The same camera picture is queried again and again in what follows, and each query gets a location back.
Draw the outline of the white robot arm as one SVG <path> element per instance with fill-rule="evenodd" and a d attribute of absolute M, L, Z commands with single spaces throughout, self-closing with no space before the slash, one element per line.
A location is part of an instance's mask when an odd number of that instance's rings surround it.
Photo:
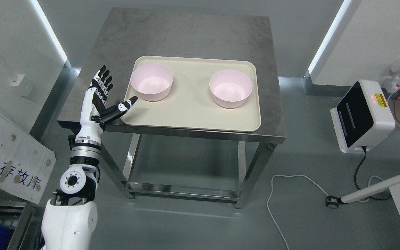
<path fill-rule="evenodd" d="M 102 131 L 82 129 L 68 138 L 69 166 L 43 214 L 44 250 L 87 250 L 90 247 L 98 220 L 94 200 L 100 177 L 101 134 Z"/>

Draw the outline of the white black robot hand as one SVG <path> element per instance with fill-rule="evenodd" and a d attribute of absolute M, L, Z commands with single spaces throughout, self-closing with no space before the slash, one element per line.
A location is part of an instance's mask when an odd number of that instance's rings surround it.
<path fill-rule="evenodd" d="M 80 125 L 81 130 L 105 131 L 106 125 L 125 115 L 138 101 L 134 95 L 119 104 L 106 107 L 107 98 L 113 88 L 110 70 L 103 65 L 92 78 L 85 92 L 82 104 Z"/>

